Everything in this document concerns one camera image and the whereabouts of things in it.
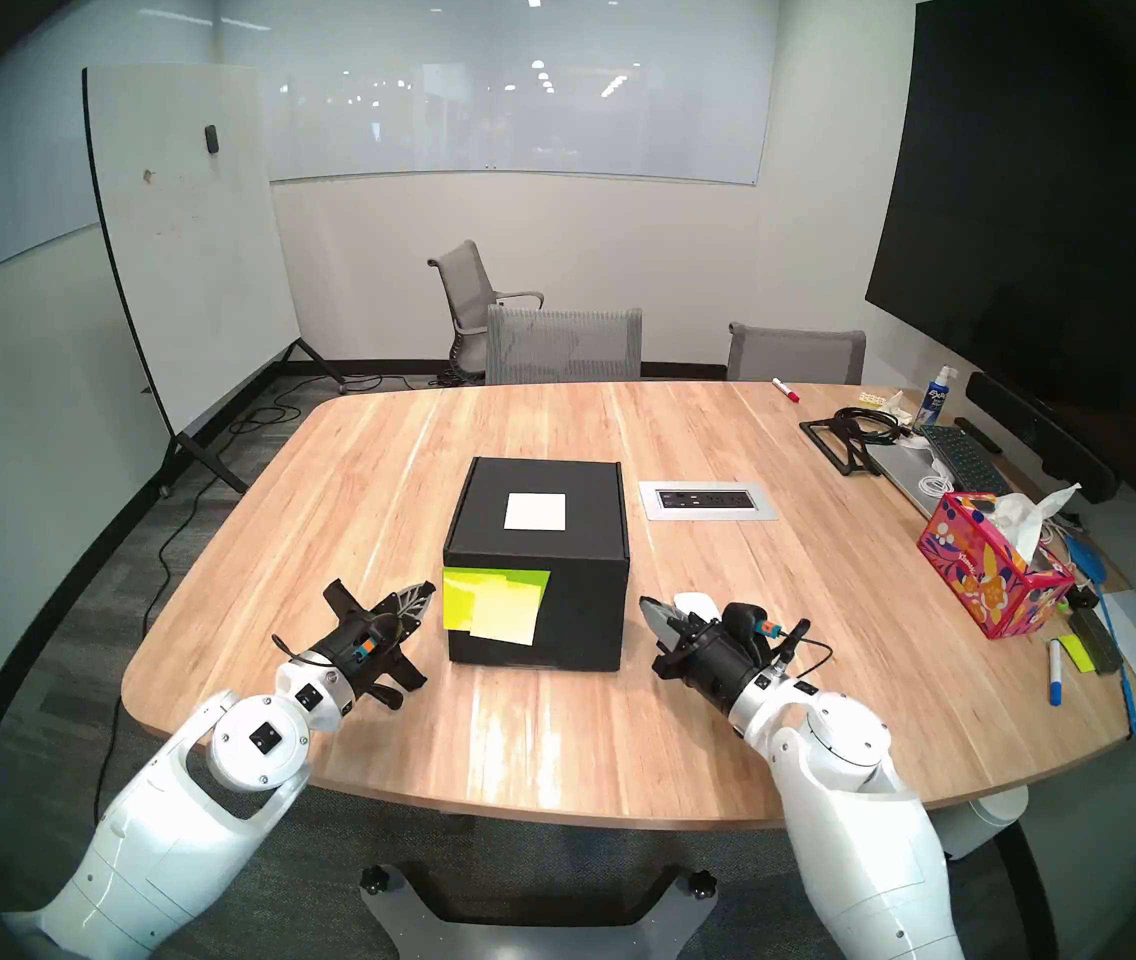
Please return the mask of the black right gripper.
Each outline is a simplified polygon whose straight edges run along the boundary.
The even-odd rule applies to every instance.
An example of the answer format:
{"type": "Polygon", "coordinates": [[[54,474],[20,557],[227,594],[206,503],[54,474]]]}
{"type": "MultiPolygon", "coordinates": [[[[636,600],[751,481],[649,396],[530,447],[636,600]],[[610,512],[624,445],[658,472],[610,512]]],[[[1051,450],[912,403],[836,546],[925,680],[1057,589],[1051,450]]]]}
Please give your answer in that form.
{"type": "Polygon", "coordinates": [[[655,677],[683,682],[720,713],[755,713],[778,693],[811,626],[802,618],[782,631],[763,608],[746,603],[732,603],[710,619],[654,598],[638,599],[638,610],[659,649],[655,677]]]}

